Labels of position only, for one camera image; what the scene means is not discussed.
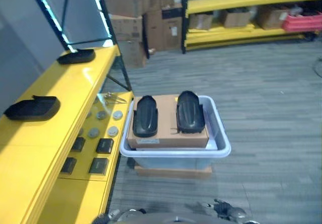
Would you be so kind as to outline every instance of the black square tile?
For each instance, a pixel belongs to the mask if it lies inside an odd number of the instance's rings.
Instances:
[[[85,138],[77,137],[74,144],[71,147],[71,151],[73,152],[81,152],[85,143]]]
[[[99,154],[110,154],[114,140],[111,138],[101,138],[97,144],[96,152]]]
[[[71,175],[71,173],[72,173],[72,171],[73,171],[73,169],[74,169],[74,167],[76,165],[76,162],[77,162],[77,159],[68,157],[65,160],[65,163],[62,166],[60,172]]]
[[[106,173],[107,163],[107,158],[93,158],[89,173],[104,175]]]

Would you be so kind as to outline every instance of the cable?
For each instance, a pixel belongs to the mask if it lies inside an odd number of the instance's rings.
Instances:
[[[318,66],[318,64],[322,64],[322,57],[319,57],[318,59],[317,59],[317,62],[315,62],[314,64],[313,64],[313,66],[312,66],[312,69],[313,69],[313,71],[319,76],[319,77],[321,77],[322,78],[322,72],[318,72],[318,70],[316,69],[317,68],[317,66]]]

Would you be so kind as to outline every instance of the black item on shelf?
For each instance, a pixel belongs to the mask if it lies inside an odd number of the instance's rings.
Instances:
[[[315,16],[315,15],[319,15],[319,13],[316,10],[304,8],[303,12],[301,13],[301,15],[303,15],[303,16]]]
[[[78,49],[75,53],[62,55],[57,59],[60,64],[76,64],[90,62],[95,58],[93,49]]]
[[[229,13],[247,13],[249,12],[249,9],[246,7],[241,8],[232,8],[232,9],[226,9]]]
[[[45,121],[59,110],[57,97],[32,96],[33,100],[23,100],[11,105],[4,114],[10,120]]]
[[[177,128],[182,133],[201,132],[205,127],[202,105],[191,91],[184,91],[178,97]]]
[[[152,96],[138,101],[133,115],[133,133],[137,137],[152,137],[157,133],[157,108]]]

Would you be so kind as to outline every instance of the red plastic basket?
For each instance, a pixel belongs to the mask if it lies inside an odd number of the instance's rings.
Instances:
[[[322,13],[314,16],[288,15],[282,28],[288,32],[306,32],[322,29]]]

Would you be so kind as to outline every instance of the gray carpet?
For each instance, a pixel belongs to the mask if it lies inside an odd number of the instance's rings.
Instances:
[[[110,210],[210,214],[223,199],[261,223],[321,223],[321,90],[316,42],[157,52],[129,69],[135,95],[211,96],[232,146],[209,180],[137,176],[121,158]]]

